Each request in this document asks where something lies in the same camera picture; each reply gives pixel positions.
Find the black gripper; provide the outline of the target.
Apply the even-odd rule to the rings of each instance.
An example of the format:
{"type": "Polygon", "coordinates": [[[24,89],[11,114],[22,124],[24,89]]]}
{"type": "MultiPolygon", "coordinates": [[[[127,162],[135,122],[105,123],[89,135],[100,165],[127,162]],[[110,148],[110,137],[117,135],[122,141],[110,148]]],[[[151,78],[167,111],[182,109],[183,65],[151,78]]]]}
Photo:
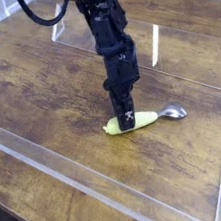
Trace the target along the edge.
{"type": "Polygon", "coordinates": [[[122,132],[134,128],[134,102],[130,92],[139,79],[134,41],[124,29],[126,13],[118,0],[76,0],[95,38],[96,53],[103,56],[109,92],[115,117],[122,132]]]}

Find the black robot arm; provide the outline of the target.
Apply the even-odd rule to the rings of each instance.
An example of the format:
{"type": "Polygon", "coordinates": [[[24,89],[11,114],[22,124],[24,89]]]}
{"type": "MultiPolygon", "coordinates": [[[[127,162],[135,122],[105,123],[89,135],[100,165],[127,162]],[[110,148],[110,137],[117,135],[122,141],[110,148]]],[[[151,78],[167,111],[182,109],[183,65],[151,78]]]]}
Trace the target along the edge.
{"type": "Polygon", "coordinates": [[[136,45],[124,32],[128,20],[118,0],[73,0],[95,38],[96,53],[103,57],[115,117],[122,132],[136,125],[133,84],[139,80],[136,45]]]}

